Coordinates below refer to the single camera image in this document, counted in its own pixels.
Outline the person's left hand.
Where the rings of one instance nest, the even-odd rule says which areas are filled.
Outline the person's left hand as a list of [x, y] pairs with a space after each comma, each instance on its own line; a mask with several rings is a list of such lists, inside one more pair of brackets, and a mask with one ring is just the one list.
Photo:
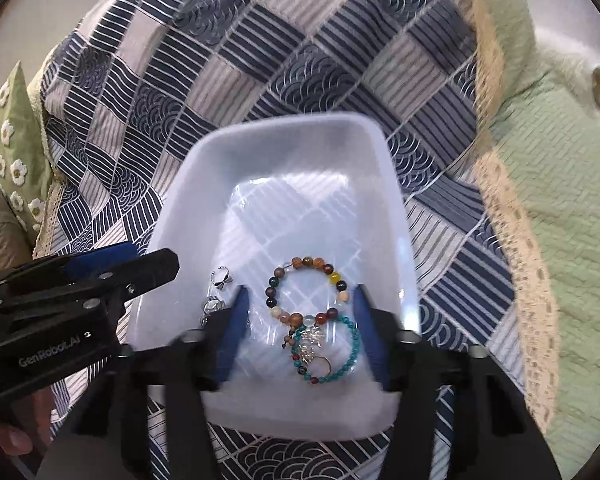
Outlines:
[[33, 428], [36, 438], [26, 430], [0, 422], [0, 447], [8, 456], [21, 456], [31, 453], [41, 443], [42, 451], [50, 445], [52, 430], [50, 416], [55, 408], [55, 399], [50, 387], [45, 387], [29, 396], [28, 404], [32, 408]]

